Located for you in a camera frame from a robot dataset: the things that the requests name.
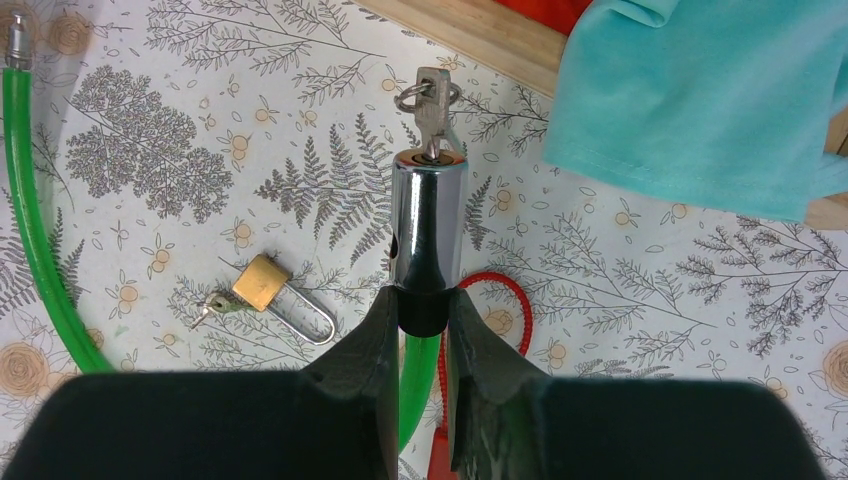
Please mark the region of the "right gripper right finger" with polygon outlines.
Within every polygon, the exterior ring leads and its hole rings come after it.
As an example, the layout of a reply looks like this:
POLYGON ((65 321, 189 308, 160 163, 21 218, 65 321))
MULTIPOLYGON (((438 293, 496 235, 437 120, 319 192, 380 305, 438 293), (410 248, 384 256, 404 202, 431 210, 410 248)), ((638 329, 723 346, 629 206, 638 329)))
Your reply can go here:
POLYGON ((748 382, 556 377, 457 290, 450 467, 461 479, 821 479, 791 410, 748 382))

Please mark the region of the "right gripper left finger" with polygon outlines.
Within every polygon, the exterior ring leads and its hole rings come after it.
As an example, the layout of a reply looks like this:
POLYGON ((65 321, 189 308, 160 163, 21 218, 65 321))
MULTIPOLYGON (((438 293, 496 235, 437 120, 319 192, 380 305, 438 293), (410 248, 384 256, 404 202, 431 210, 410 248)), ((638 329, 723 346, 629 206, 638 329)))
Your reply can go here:
POLYGON ((79 376, 43 405, 7 479, 394 479, 397 292, 299 370, 79 376))

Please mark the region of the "brass padlock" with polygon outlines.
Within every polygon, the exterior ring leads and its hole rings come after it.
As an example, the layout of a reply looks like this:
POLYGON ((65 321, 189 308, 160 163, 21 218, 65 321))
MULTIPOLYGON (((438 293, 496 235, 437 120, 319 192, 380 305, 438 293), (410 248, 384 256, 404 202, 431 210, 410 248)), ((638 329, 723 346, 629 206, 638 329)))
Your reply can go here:
POLYGON ((239 271, 232 284, 233 293, 258 312, 268 313, 279 320, 295 336, 316 346, 329 344, 338 331, 335 317, 319 302, 312 300, 290 284, 291 275, 271 257, 258 254, 239 271), (317 313, 328 325, 327 329, 316 330, 289 320, 276 306, 281 294, 288 290, 301 303, 317 313))

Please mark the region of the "green cable lock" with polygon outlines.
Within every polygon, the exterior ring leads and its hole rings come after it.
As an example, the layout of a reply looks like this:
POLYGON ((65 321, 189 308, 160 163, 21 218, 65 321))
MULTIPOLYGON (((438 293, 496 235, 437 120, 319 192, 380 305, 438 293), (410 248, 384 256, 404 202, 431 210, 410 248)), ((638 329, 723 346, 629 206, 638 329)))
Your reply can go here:
MULTIPOLYGON (((8 34, 7 66, 2 74, 4 138, 11 201, 25 256, 36 290, 73 361, 84 373, 111 372, 112 366, 91 342, 70 301, 38 205, 31 140, 31 35, 24 14, 13 12, 8 34)), ((435 249, 440 236, 448 231, 436 224, 443 217, 436 210, 436 191, 423 180, 424 175, 435 174, 435 163, 408 160, 405 164, 414 168, 414 175, 406 181, 394 178, 392 193, 392 259, 398 275, 393 285, 397 292, 404 291, 401 282, 411 277, 413 267, 440 264, 435 249)), ((398 324, 406 333, 407 344, 397 397, 400 449, 408 445, 423 415, 436 376, 441 348, 438 330, 443 325, 433 313, 424 314, 418 322, 406 319, 398 324)))

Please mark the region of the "green lock keys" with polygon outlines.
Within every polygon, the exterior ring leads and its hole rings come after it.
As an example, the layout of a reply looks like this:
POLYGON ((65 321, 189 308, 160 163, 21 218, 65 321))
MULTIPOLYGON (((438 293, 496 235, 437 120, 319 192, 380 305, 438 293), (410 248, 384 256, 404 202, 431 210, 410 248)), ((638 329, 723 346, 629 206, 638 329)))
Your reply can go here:
POLYGON ((465 154, 450 120, 450 107, 461 95, 461 88, 452 82, 448 70, 422 66, 417 69, 416 82, 394 97, 399 111, 414 116, 422 138, 425 163, 442 162, 443 143, 447 143, 452 152, 465 154))

